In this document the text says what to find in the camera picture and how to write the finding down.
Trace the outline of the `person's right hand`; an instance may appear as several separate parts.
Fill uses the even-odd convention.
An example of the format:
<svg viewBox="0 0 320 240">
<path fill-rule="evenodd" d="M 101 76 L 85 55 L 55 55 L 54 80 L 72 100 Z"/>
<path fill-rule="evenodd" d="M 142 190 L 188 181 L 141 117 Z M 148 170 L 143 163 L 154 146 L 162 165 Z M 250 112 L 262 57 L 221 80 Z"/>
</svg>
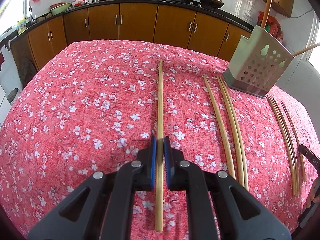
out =
<svg viewBox="0 0 320 240">
<path fill-rule="evenodd" d="M 313 181 L 313 184 L 312 184 L 312 187 L 311 187 L 310 192 L 308 194 L 308 197 L 306 199 L 306 202 L 303 205 L 303 209 L 309 208 L 312 203 L 319 203 L 320 202 L 320 196 L 317 196 L 317 197 L 315 196 L 315 193 L 316 193 L 315 187 L 316 187 L 318 181 L 319 181 L 319 178 L 316 178 Z"/>
</svg>

